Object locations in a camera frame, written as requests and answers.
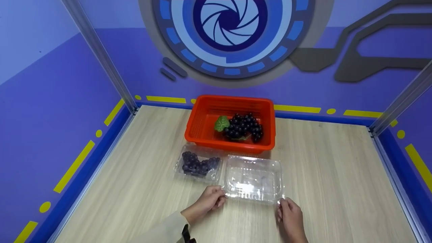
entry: white sleeve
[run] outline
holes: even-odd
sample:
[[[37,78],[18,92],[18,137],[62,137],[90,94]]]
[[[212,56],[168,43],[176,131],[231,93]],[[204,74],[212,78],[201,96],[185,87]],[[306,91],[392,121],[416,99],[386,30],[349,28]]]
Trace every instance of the white sleeve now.
[[[176,211],[129,243],[184,243],[181,232],[186,224],[189,224],[186,218]]]

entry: green leaf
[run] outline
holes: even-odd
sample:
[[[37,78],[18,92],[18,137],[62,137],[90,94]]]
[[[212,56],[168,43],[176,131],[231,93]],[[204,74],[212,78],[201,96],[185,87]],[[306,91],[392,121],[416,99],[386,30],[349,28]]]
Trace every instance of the green leaf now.
[[[251,136],[251,134],[249,134],[247,137],[243,136],[243,137],[236,138],[236,139],[233,139],[233,140],[247,140],[250,136]]]
[[[215,122],[215,130],[223,131],[224,128],[229,127],[229,120],[226,115],[220,116]]]

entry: empty plastic container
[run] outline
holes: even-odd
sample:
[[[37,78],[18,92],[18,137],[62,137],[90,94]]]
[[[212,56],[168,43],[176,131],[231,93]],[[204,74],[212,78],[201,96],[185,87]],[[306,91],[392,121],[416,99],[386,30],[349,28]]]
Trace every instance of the empty plastic container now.
[[[223,187],[232,198],[276,203],[283,195],[280,162],[229,155]]]

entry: human hand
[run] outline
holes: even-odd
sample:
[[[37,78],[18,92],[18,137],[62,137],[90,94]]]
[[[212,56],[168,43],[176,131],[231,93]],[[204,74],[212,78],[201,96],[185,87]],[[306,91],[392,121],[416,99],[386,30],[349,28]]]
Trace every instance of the human hand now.
[[[189,224],[194,224],[203,218],[210,210],[216,210],[226,202],[225,191],[219,185],[206,187],[200,198],[181,212]]]
[[[279,223],[283,222],[291,243],[308,243],[303,226],[302,209],[293,200],[281,198],[277,215],[277,220]]]

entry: basket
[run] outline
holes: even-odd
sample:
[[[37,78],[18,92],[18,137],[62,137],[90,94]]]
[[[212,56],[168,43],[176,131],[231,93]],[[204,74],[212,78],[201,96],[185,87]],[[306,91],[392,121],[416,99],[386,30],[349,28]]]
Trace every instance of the basket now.
[[[228,119],[235,113],[240,115],[252,112],[263,127],[264,136],[256,144],[250,138],[245,141],[231,142],[214,130],[219,116]],[[272,150],[275,144],[276,128],[273,102],[269,99],[235,97],[235,96],[199,96],[192,108],[187,122],[184,137],[198,146],[258,154]]]

